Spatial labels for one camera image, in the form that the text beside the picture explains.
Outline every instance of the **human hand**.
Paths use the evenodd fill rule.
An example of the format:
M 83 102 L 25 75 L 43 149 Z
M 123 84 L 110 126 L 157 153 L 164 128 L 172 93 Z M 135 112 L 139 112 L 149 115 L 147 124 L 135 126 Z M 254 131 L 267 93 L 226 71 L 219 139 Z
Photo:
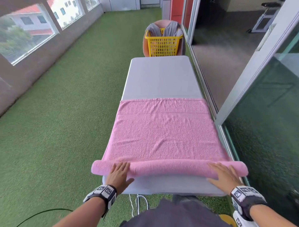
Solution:
M 232 166 L 228 168 L 221 163 L 209 163 L 209 166 L 217 172 L 218 180 L 208 178 L 208 181 L 226 194 L 230 195 L 235 187 L 244 185 Z
M 129 162 L 120 162 L 117 165 L 114 163 L 111 168 L 111 171 L 106 179 L 105 184 L 114 186 L 117 190 L 117 195 L 123 193 L 123 191 L 134 181 L 133 178 L 127 180 L 127 174 L 129 169 Z

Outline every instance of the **black cable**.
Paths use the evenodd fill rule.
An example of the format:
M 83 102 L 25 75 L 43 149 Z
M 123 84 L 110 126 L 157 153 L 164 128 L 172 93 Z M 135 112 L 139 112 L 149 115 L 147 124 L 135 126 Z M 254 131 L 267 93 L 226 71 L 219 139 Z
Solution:
M 48 211 L 70 211 L 70 212 L 73 212 L 72 210 L 70 209 L 64 209 L 64 208 L 55 208 L 55 209 L 50 209 L 50 210 L 45 210 L 45 211 L 42 211 L 42 212 L 39 212 L 37 214 L 34 214 L 32 215 L 31 217 L 27 218 L 26 220 L 22 221 L 20 224 L 18 224 L 16 227 L 19 227 L 21 224 L 23 224 L 25 221 L 29 220 L 30 218 L 38 215 L 38 214 L 41 214 L 41 213 L 45 213 L 45 212 L 48 212 Z

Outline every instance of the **green turf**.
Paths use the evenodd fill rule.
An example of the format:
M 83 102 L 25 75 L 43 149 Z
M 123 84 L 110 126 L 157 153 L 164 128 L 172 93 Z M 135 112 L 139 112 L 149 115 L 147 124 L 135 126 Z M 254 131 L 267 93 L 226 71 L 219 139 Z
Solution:
M 105 151 L 130 61 L 143 56 L 144 30 L 160 18 L 160 8 L 105 13 L 0 118 L 0 226 L 46 209 L 75 209 L 101 184 L 91 164 Z M 162 197 L 171 198 L 147 196 L 151 207 Z M 229 213 L 225 199 L 203 200 Z M 21 227 L 49 227 L 67 213 L 41 214 Z M 130 215 L 121 195 L 101 226 Z

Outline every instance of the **plastic laundry basket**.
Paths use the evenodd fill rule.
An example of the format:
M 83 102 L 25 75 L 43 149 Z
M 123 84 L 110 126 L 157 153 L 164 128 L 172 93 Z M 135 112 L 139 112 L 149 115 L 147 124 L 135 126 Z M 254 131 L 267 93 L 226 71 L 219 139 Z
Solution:
M 164 33 L 164 28 L 160 28 L 161 34 Z M 149 46 L 150 57 L 160 56 L 176 56 L 178 52 L 181 36 L 169 36 L 169 37 L 151 37 L 150 32 L 147 30 L 145 33 Z

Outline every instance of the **table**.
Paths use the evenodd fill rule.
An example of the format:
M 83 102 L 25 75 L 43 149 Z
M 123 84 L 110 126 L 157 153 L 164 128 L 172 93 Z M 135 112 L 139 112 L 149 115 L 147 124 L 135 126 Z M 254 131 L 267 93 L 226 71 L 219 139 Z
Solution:
M 121 100 L 155 98 L 202 98 L 187 56 L 137 57 L 131 60 Z M 225 195 L 205 177 L 178 174 L 136 177 L 123 193 Z

